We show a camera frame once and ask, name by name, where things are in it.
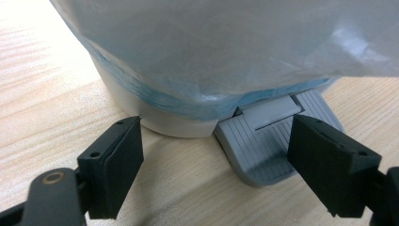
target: gray plastic base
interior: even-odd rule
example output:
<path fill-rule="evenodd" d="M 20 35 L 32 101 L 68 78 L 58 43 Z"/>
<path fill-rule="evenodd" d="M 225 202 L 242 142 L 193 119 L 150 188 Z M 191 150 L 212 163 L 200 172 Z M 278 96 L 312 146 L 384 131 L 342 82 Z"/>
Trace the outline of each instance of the gray plastic base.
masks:
<path fill-rule="evenodd" d="M 232 168 L 250 186 L 270 186 L 294 174 L 287 161 L 293 115 L 307 115 L 343 131 L 317 90 L 259 102 L 220 121 L 215 135 Z"/>

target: screw hole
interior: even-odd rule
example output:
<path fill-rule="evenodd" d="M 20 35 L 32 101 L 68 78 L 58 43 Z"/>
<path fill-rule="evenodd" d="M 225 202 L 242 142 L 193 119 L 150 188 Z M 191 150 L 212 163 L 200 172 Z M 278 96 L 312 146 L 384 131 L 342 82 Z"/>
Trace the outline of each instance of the screw hole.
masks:
<path fill-rule="evenodd" d="M 100 153 L 91 153 L 90 154 L 90 157 L 98 157 L 98 156 L 100 156 Z"/>
<path fill-rule="evenodd" d="M 52 185 L 52 184 L 55 184 L 55 183 L 61 181 L 64 176 L 65 176 L 65 173 L 62 171 L 53 172 L 53 173 L 47 174 L 41 180 L 41 182 L 45 185 Z"/>
<path fill-rule="evenodd" d="M 367 156 L 366 152 L 358 152 L 358 154 L 361 155 L 361 156 Z"/>

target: wooden table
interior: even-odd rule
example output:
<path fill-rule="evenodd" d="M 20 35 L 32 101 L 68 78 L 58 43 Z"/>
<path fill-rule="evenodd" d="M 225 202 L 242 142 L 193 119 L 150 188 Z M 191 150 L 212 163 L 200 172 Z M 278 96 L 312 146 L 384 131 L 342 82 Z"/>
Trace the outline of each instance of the wooden table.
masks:
<path fill-rule="evenodd" d="M 324 94 L 346 133 L 399 165 L 399 79 L 343 78 Z M 88 53 L 44 0 L 0 2 L 0 210 L 22 202 L 46 170 L 76 157 L 127 114 Z M 89 225 L 367 225 L 333 218 L 300 176 L 253 188 L 214 136 L 166 137 L 142 128 L 145 161 L 119 217 Z"/>

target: translucent plastic wrap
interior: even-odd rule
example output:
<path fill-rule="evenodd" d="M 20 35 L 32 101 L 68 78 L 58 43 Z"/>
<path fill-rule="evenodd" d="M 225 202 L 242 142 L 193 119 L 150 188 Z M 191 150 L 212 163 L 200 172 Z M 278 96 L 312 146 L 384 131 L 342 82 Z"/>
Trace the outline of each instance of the translucent plastic wrap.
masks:
<path fill-rule="evenodd" d="M 399 75 L 397 0 L 52 3 L 118 84 L 194 120 L 337 76 Z"/>

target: ribbed plastic surface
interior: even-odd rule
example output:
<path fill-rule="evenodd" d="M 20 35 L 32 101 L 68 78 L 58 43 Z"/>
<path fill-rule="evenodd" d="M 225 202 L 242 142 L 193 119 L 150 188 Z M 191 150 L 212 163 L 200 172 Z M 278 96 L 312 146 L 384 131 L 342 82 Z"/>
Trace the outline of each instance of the ribbed plastic surface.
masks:
<path fill-rule="evenodd" d="M 316 90 L 291 97 L 307 115 L 343 131 L 343 127 Z M 251 128 L 245 112 L 217 124 L 215 134 L 239 177 L 250 186 L 269 186 L 296 173 L 287 161 L 293 117 L 275 121 L 259 129 Z"/>

